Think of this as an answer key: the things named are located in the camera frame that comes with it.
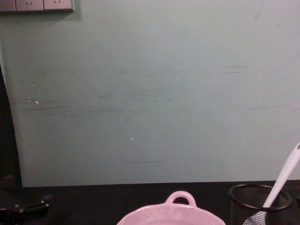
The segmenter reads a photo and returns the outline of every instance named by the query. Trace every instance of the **wall socket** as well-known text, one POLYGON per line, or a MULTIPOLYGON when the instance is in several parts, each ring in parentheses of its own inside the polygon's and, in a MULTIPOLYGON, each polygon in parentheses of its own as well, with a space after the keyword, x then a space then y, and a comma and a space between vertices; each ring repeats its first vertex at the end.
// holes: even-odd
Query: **wall socket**
POLYGON ((44 0, 45 10, 72 10, 72 0, 44 0))
POLYGON ((15 0, 17 11, 43 11, 43 0, 15 0))
POLYGON ((15 0, 0 0, 0 12, 15 11, 15 0))

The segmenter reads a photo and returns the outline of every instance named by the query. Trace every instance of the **wall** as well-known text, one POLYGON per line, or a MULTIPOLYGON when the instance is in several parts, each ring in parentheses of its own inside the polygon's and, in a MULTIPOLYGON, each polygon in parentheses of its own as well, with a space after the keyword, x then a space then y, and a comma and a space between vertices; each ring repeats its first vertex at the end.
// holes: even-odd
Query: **wall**
POLYGON ((0 18, 24 186, 277 178, 300 141, 298 0, 75 3, 0 18))

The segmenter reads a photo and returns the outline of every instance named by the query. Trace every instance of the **scratch mark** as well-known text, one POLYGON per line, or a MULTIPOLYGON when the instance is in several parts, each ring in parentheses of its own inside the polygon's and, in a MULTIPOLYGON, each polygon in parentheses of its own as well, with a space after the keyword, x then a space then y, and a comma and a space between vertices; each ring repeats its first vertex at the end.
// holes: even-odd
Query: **scratch mark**
POLYGON ((98 96, 98 99, 109 99, 111 97, 112 97, 111 94, 106 94, 106 95, 100 95, 100 96, 98 96))
POLYGON ((259 6, 259 10, 258 10, 258 12, 256 13, 256 15, 254 17, 255 20, 257 20, 258 17, 261 15, 262 9, 263 9, 263 2, 261 2, 260 6, 259 6))
POLYGON ((288 107, 289 105, 275 105, 273 108, 279 108, 279 107, 288 107))
POLYGON ((142 161, 142 162, 131 162, 130 164, 145 164, 145 163, 163 163, 164 161, 142 161))
POLYGON ((148 110, 137 109, 124 109, 114 108, 108 106, 88 105, 88 106, 75 106, 75 105, 53 105, 51 103, 43 104, 36 108, 25 108, 24 113, 34 115, 36 113, 43 113, 47 116, 66 116, 69 118, 84 118, 90 116, 102 117, 102 116, 125 116, 125 119, 131 119, 146 113, 148 110))
POLYGON ((231 72, 225 72, 226 74, 240 74, 241 72, 235 72, 235 71, 231 71, 231 72))
POLYGON ((184 113, 191 113, 191 111, 186 110, 186 109, 182 109, 181 111, 184 112, 184 113))
POLYGON ((232 67, 225 67, 226 69, 238 69, 238 68, 253 68, 253 67, 247 67, 247 66, 232 66, 232 67))
POLYGON ((294 62, 299 57, 300 57, 300 51, 294 54, 284 65, 282 65, 279 69, 277 69, 277 73, 282 72, 285 68, 287 68, 292 62, 294 62))

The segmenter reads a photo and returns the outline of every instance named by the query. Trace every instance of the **white utensil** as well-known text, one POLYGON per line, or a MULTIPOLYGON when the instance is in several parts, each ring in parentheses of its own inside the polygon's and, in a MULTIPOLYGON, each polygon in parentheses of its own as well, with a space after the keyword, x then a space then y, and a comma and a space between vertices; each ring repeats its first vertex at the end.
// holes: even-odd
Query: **white utensil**
MULTIPOLYGON (((278 193, 282 189, 283 185, 285 184, 286 180, 294 170, 295 166, 297 165, 300 159, 300 143, 296 145, 296 147, 291 152, 290 156, 287 158, 285 165, 283 166, 274 187, 272 188, 267 200, 263 204, 262 207, 269 208, 273 204, 274 200, 276 199, 278 193)), ((260 211, 253 216, 247 218, 243 225, 265 225, 266 224, 266 214, 265 211, 260 211)))

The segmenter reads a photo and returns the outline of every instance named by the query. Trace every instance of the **pink bowl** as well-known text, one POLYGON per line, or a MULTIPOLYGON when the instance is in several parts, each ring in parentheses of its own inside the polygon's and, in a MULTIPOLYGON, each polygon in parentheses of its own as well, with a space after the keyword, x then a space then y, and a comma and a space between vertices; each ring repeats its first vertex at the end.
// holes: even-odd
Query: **pink bowl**
POLYGON ((117 225, 225 225, 214 214, 196 206, 192 195, 178 191, 159 205, 142 207, 125 216, 117 225), (185 198, 189 205, 173 203, 176 198, 185 198))

